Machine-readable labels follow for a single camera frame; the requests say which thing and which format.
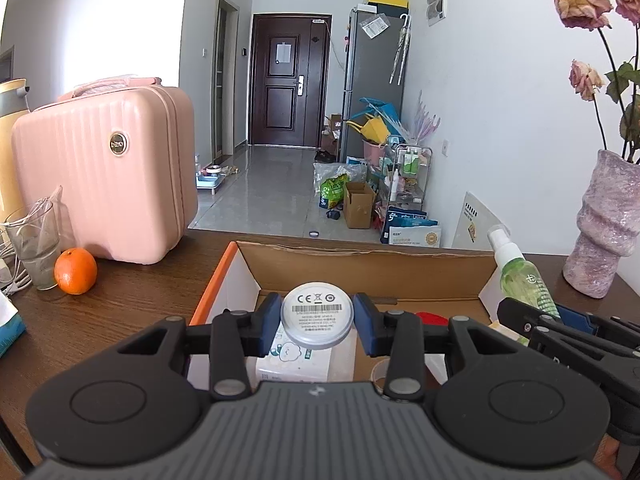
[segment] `refrigerator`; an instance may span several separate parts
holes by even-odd
[[[398,86],[400,63],[398,63],[393,84],[389,84],[389,78],[394,67],[400,30],[404,25],[404,20],[388,18],[391,22],[390,27],[375,38],[370,38],[359,24],[371,16],[373,14],[370,12],[351,11],[344,104],[342,106],[342,135],[340,136],[341,162],[345,162],[348,156],[362,158],[364,155],[362,136],[346,124],[346,121],[351,119],[354,114],[367,107],[366,104],[360,102],[361,98],[371,97],[392,103],[398,114],[402,109],[404,77],[402,84]]]

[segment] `glass cup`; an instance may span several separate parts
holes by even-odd
[[[11,213],[4,228],[15,253],[38,290],[54,288],[53,268],[60,256],[60,234],[53,203],[42,200]]]

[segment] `round white device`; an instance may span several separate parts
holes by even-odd
[[[287,294],[280,317],[284,331],[295,344],[324,350],[341,343],[349,334],[353,303],[334,285],[306,283]]]

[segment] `gray ribbed panel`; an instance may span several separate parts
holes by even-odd
[[[219,403],[180,447],[105,472],[46,462],[30,480],[606,480],[589,463],[546,472],[487,465],[451,447],[414,404],[370,383],[264,383]]]

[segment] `orange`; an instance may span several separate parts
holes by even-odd
[[[67,294],[84,294],[98,276],[98,265],[89,251],[76,247],[64,251],[53,269],[56,283]]]

